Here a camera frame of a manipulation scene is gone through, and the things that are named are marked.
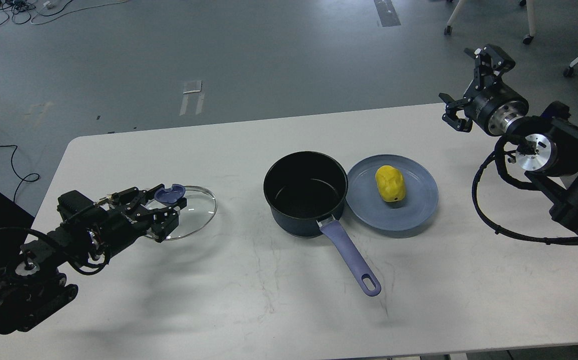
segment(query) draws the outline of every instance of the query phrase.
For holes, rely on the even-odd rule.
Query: plate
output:
[[[381,166],[392,166],[402,172],[407,187],[404,200],[382,200],[375,182],[375,173]],[[438,205],[438,186],[433,176],[407,157],[391,154],[367,157],[351,168],[348,178],[349,208],[360,220],[378,230],[412,230],[427,221]]]

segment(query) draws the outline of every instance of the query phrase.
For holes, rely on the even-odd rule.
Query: wire bundle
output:
[[[473,183],[471,184],[471,200],[473,205],[476,209],[476,212],[482,221],[487,224],[488,227],[495,231],[495,234],[502,234],[506,237],[510,237],[511,239],[522,240],[525,242],[538,242],[544,244],[556,244],[556,245],[566,245],[566,246],[578,246],[578,236],[571,236],[571,237],[534,237],[528,236],[524,234],[516,233],[515,231],[508,230],[507,228],[502,227],[498,223],[495,223],[487,215],[484,214],[482,209],[480,209],[478,203],[478,183],[482,178],[482,174],[484,173],[485,169],[489,164],[495,162],[498,169],[498,174],[500,178],[504,180],[504,182],[516,187],[517,189],[527,190],[527,191],[537,191],[537,188],[533,186],[530,182],[522,182],[517,180],[516,178],[512,178],[506,172],[506,164],[504,162],[504,157],[506,155],[510,155],[514,153],[514,151],[504,151],[504,145],[508,142],[508,139],[505,136],[500,137],[498,142],[495,144],[495,149],[487,156],[485,161],[481,164],[476,171],[476,175],[473,178]]]
[[[0,0],[0,13],[4,13],[7,16],[7,18],[5,20],[0,22],[0,27],[9,20],[11,20],[13,23],[15,23],[17,25],[22,25],[22,24],[26,24],[26,23],[31,23],[32,25],[44,25],[44,24],[51,23],[55,20],[58,20],[59,18],[62,18],[62,16],[66,16],[68,14],[73,14],[75,12],[80,12],[82,10],[106,7],[108,5],[118,5],[118,4],[128,2],[128,0],[116,0],[115,2],[107,2],[106,4],[88,6],[88,7],[83,7],[81,9],[75,9],[75,10],[64,12],[67,9],[67,7],[69,6],[69,4],[71,4],[74,1],[74,0],[68,0],[58,11],[54,11],[51,13],[44,13],[45,10],[48,10],[48,7],[43,6],[41,9],[38,10],[38,7],[36,6],[37,1],[38,0],[33,0],[33,1],[31,1],[31,0]],[[22,22],[15,20],[15,17],[21,16],[21,14],[25,14],[26,20],[24,20]],[[51,18],[51,20],[44,21],[44,22],[34,22],[34,20],[37,19],[38,17]]]

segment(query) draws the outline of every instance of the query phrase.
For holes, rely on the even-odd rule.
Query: chair wheel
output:
[[[562,75],[565,78],[570,78],[573,76],[573,68],[570,66],[567,66],[567,68],[562,72]]]

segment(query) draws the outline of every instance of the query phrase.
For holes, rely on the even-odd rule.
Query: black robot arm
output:
[[[28,331],[76,297],[78,287],[67,284],[60,265],[92,275],[139,237],[148,234],[162,242],[178,226],[186,198],[169,196],[164,206],[147,208],[160,189],[163,184],[150,190],[132,187],[97,202],[70,191],[58,198],[63,222],[54,231],[0,228],[0,237],[10,231],[37,237],[7,259],[0,253],[0,334]]]

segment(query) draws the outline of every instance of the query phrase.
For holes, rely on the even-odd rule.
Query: gray floor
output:
[[[37,212],[75,137],[435,103],[439,92],[459,96],[470,82],[473,63],[463,48],[487,43],[516,60],[505,81],[529,100],[531,114],[560,100],[578,125],[578,65],[573,78],[561,75],[578,55],[578,1],[537,1],[531,45],[521,43],[526,10],[513,0],[470,0],[451,36],[442,31],[455,3],[393,4],[401,22],[394,27],[380,26],[371,0],[130,0],[47,25],[7,23],[0,27],[0,144],[19,144],[19,173],[42,174],[21,187],[17,202]],[[180,116],[189,80],[204,81],[204,104],[196,114],[191,97]],[[414,120],[446,126],[441,116]],[[12,197],[18,180],[9,157],[0,148],[0,191]],[[512,353],[578,359],[577,349]]]

